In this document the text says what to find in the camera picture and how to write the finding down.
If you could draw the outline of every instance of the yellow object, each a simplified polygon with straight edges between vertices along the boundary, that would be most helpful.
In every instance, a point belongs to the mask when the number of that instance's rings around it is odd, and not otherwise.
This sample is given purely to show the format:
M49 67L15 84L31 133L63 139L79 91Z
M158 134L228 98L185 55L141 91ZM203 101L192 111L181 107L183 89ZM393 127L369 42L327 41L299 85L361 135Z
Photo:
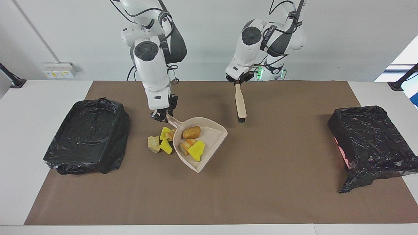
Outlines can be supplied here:
M170 144L168 143L168 138L165 137L163 139L163 141L160 144L160 148L162 150L164 150L164 152L166 152L167 154L170 154L173 151L173 148L170 146Z
M170 130L169 132L166 133L166 137L168 138L168 141L173 141L174 138L174 133L176 133L176 128Z
M195 139L187 139L186 141L180 144L180 152L182 152L185 156L187 156L189 154L187 150L194 144L196 144Z
M205 143L201 140L197 141L196 144L192 145L187 151L193 157L195 161L200 161L200 157L203 154L203 150L205 148Z
M163 127L163 130L161 131L160 140L163 140L166 137L167 132L170 132L171 130L168 127Z
M160 151L160 140L158 139L158 136L149 136L148 137L148 148L153 153L158 153Z

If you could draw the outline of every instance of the dustpan handle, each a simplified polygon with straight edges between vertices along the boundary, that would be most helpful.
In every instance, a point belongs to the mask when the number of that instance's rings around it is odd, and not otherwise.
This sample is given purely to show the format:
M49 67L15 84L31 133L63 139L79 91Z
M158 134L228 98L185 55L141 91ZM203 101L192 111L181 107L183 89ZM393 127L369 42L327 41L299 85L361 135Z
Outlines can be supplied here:
M168 121L168 123L170 123L175 128L179 128L180 125L182 124L181 121L175 119L174 117L172 117L172 116L170 116L168 114L167 114L167 121Z

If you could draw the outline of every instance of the electrical outlet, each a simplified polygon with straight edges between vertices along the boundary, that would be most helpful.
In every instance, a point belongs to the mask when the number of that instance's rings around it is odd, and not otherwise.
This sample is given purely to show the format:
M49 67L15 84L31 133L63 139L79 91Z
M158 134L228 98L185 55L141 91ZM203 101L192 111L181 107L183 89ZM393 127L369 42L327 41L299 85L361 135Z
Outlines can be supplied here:
M45 67L43 73L47 78L56 78L55 74L52 72L53 69L54 67Z
M44 63L43 73L47 78L74 78L77 70L73 63Z
M64 78L64 74L62 74L62 69L64 67L55 67L52 70L52 74L55 75L56 78Z

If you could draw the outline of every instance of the black stand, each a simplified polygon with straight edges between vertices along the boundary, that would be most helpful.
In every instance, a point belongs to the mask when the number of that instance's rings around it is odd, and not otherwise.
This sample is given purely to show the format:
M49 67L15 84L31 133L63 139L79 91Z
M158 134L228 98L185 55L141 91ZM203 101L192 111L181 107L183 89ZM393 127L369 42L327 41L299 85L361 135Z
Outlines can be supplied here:
M412 67L405 75L403 75L398 81L396 82L388 82L390 88L394 91L403 91L401 85L404 81L406 81L412 74L418 72L418 64Z
M10 72L6 67L4 67L2 63L0 63L0 70L9 77L10 81L12 81L10 88L21 88L23 84L25 84L26 79L20 79L18 76Z

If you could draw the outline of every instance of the plastic bag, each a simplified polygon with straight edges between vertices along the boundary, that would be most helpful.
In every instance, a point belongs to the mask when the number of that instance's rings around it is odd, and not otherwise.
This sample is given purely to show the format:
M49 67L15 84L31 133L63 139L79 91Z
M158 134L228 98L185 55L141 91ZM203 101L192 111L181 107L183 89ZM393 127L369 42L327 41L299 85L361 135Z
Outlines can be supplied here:
M337 109L328 121L348 168L340 193L418 172L418 158L379 106Z
M108 173L125 156L129 115L123 105L101 98L74 104L49 146L44 161L63 174Z

